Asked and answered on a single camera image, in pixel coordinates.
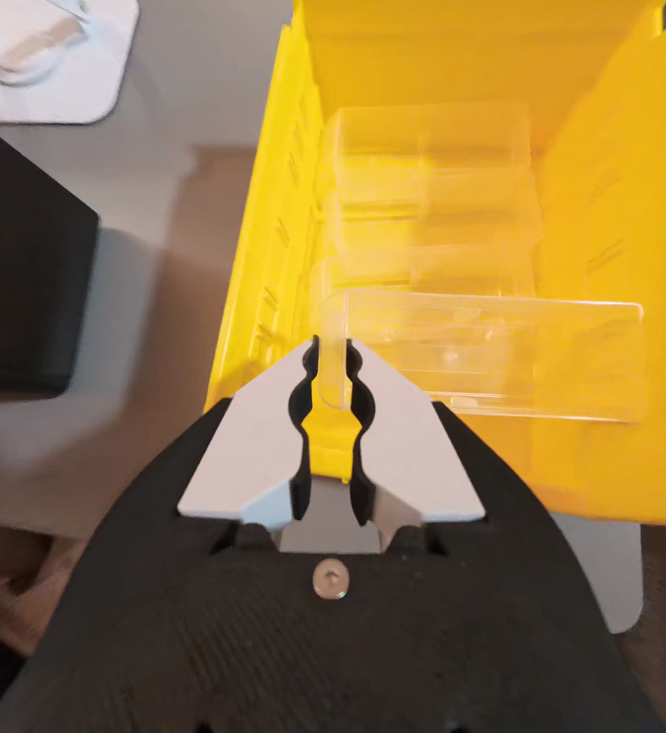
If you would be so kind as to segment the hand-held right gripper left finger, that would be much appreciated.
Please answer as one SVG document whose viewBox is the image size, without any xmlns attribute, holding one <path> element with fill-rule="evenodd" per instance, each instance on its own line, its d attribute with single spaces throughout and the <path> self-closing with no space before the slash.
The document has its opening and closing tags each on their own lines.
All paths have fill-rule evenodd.
<svg viewBox="0 0 666 733">
<path fill-rule="evenodd" d="M 313 336 L 240 388 L 177 509 L 191 518 L 233 520 L 281 531 L 310 504 L 310 440 L 319 339 Z"/>
</svg>

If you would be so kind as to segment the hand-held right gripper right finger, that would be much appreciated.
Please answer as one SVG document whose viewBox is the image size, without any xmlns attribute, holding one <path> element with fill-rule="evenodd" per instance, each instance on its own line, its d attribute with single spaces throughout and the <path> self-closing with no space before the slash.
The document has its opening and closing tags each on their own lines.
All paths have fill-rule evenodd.
<svg viewBox="0 0 666 733">
<path fill-rule="evenodd" d="M 359 423 L 349 496 L 360 526 L 467 523 L 485 508 L 435 402 L 357 339 L 346 344 L 350 412 Z"/>
</svg>

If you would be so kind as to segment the clear plastic drawer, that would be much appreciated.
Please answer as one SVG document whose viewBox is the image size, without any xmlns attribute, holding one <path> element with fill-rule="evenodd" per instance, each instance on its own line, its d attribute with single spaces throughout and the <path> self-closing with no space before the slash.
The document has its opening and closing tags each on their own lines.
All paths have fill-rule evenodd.
<svg viewBox="0 0 666 733">
<path fill-rule="evenodd" d="M 331 195 L 321 231 L 327 248 L 530 252 L 544 233 L 529 169 L 445 170 L 375 186 L 382 182 L 367 176 Z"/>
<path fill-rule="evenodd" d="M 346 289 L 319 308 L 320 396 L 350 403 L 362 343 L 456 412 L 635 423 L 647 403 L 638 304 Z"/>
</svg>

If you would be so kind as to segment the black drawer cabinet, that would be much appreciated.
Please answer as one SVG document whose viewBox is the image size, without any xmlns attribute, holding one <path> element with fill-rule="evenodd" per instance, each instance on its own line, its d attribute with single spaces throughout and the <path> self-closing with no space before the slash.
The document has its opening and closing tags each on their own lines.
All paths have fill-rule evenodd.
<svg viewBox="0 0 666 733">
<path fill-rule="evenodd" d="M 69 387 L 99 226 L 0 137 L 0 393 L 48 398 Z"/>
</svg>

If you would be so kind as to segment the yellow storage bin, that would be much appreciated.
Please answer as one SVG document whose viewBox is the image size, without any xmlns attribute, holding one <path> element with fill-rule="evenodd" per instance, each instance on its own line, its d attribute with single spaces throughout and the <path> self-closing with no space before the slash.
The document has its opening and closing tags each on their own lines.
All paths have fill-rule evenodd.
<svg viewBox="0 0 666 733">
<path fill-rule="evenodd" d="M 538 285 L 642 306 L 640 425 L 457 414 L 552 511 L 666 525 L 664 2 L 293 2 L 205 408 L 307 337 L 323 124 L 358 105 L 522 100 L 546 224 Z"/>
</svg>

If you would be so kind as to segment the grey desk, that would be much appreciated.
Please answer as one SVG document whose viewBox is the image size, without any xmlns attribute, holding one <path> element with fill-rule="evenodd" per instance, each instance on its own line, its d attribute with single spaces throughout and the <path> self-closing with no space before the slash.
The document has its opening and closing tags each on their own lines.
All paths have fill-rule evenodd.
<svg viewBox="0 0 666 733">
<path fill-rule="evenodd" d="M 80 539 L 200 414 L 291 2 L 139 2 L 115 110 L 0 136 L 100 216 L 76 372 L 0 402 L 0 525 Z"/>
</svg>

